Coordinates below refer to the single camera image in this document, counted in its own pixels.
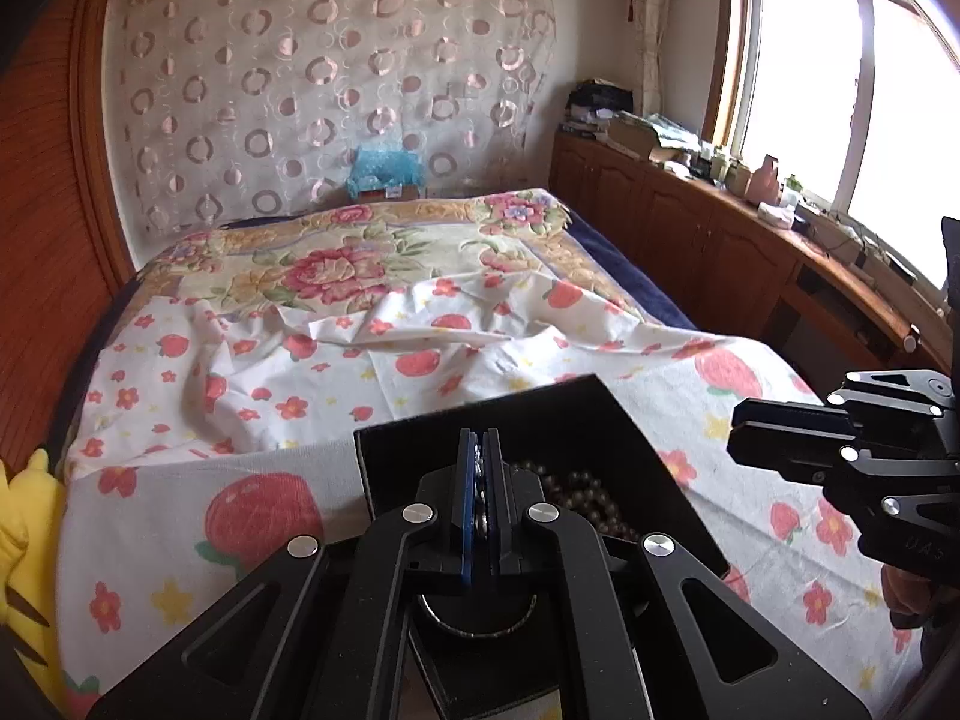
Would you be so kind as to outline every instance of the yellow plush toy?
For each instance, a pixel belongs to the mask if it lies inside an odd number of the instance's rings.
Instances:
[[[47,473],[48,461],[38,449],[10,483],[0,473],[0,625],[19,640],[16,649],[27,671],[64,713],[54,588],[66,498],[64,486]]]

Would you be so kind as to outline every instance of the cabinet door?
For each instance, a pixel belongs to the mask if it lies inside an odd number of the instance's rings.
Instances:
[[[550,194],[557,196],[579,214],[586,210],[581,199],[584,185],[589,183],[590,165],[586,149],[570,143],[570,138],[557,135],[553,146],[553,162],[550,166]]]
[[[755,220],[717,209],[707,228],[690,319],[703,330],[760,338],[795,260]]]
[[[644,182],[632,259],[690,314],[710,203],[666,179],[651,173]]]
[[[631,258],[637,237],[637,198],[640,176],[629,165],[604,160],[594,169],[590,222],[624,256]]]

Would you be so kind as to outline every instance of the black box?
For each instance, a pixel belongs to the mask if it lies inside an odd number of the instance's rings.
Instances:
[[[498,429],[506,463],[530,460],[563,477],[590,471],[613,491],[632,528],[669,533],[719,577],[730,569],[656,451],[596,376],[357,431],[371,517],[410,503],[422,475],[455,464],[464,427]],[[554,627],[545,600],[507,637],[462,640],[414,604],[411,647],[440,717],[472,720],[556,689]]]

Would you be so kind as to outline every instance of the bed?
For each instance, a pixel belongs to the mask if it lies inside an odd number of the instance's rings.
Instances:
[[[697,332],[543,190],[194,233],[131,291],[66,453],[56,608],[75,716],[287,536],[363,530],[356,428],[584,373],[658,450],[742,598],[875,715],[918,669],[848,518],[725,451],[741,398],[816,402],[805,383],[761,343]],[[412,697],[407,712],[429,716]]]

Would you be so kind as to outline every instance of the white wall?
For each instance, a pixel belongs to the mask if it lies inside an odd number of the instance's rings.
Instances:
[[[670,0],[661,46],[664,116],[700,133],[716,50],[720,0]]]
[[[547,183],[554,131],[574,82],[592,76],[621,84],[627,81],[620,65],[624,30],[628,28],[628,0],[553,0],[553,6],[557,19],[553,59],[547,66],[527,127],[527,177],[530,186],[540,187]],[[715,13],[712,18],[715,25]],[[109,87],[104,86],[104,90],[109,94]],[[121,215],[125,205],[120,203]],[[148,239],[145,233],[133,229],[135,226],[124,220],[131,255],[139,268],[168,242]]]

